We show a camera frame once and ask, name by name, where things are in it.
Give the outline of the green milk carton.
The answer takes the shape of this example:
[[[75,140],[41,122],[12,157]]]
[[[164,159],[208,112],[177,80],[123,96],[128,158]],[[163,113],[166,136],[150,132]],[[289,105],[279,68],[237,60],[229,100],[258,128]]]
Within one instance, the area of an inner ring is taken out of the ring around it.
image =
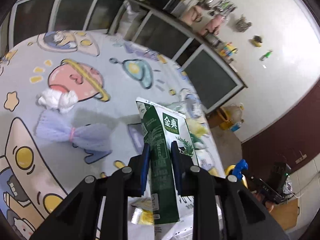
[[[149,182],[155,239],[171,239],[177,222],[193,213],[194,198],[181,197],[176,190],[171,143],[178,152],[191,157],[198,164],[185,115],[143,98],[136,98],[142,121],[144,142],[150,145]]]

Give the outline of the yellow foil snack wrapper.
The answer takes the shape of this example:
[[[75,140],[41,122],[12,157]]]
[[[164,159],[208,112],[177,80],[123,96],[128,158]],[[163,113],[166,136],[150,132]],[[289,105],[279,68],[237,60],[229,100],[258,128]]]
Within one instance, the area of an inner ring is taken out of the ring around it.
[[[130,218],[132,224],[154,225],[152,201],[150,197],[138,198],[131,203],[133,212]]]

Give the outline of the white tissue ball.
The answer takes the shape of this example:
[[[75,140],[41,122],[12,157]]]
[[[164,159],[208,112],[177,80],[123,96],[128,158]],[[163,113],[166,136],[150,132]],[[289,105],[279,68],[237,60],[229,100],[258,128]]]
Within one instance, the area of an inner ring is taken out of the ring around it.
[[[75,91],[61,92],[53,89],[44,90],[38,98],[38,104],[46,109],[58,110],[60,113],[68,113],[79,99]]]

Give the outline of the yellow trash bin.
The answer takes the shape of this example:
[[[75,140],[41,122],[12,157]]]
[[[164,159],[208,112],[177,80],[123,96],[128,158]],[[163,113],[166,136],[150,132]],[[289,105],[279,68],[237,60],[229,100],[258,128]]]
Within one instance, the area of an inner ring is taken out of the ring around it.
[[[230,165],[225,169],[225,174],[236,176],[237,180],[240,180],[245,187],[248,187],[246,177],[235,165]]]

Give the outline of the large cooking oil jug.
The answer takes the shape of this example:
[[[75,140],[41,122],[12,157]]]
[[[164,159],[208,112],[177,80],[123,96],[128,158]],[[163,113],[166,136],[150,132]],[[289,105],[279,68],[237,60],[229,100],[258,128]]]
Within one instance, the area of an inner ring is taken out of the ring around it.
[[[219,127],[223,131],[237,131],[244,122],[244,119],[242,118],[243,111],[244,105],[242,103],[239,103],[238,105],[233,103],[228,106],[220,107],[217,110],[218,116],[222,119]]]

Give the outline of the cartoon print tablecloth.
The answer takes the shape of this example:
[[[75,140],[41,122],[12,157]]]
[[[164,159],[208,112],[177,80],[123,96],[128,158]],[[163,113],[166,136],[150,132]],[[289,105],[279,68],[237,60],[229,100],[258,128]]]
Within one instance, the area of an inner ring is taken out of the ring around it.
[[[75,91],[68,113],[46,109],[46,89]],[[87,176],[111,175],[143,149],[136,98],[186,116],[198,165],[225,172],[186,73],[144,46],[92,31],[57,31],[20,42],[1,57],[1,226],[29,239],[44,219]],[[43,111],[61,114],[74,127],[105,124],[111,150],[84,150],[36,136]]]

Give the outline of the purple mesh scrunchie net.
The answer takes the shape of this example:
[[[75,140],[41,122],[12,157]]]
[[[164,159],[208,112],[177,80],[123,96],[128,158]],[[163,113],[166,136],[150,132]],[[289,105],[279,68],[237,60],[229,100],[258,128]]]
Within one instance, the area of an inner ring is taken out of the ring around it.
[[[111,150],[110,130],[105,124],[74,127],[61,114],[49,110],[42,112],[35,134],[54,142],[70,142],[84,150]]]

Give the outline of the pink thermos jug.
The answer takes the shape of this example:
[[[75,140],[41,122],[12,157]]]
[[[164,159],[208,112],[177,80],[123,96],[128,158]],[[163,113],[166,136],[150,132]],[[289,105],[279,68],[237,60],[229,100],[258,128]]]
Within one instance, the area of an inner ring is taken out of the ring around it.
[[[207,35],[207,33],[218,35],[221,25],[224,23],[225,17],[222,15],[216,15],[212,18],[200,31],[201,36]]]

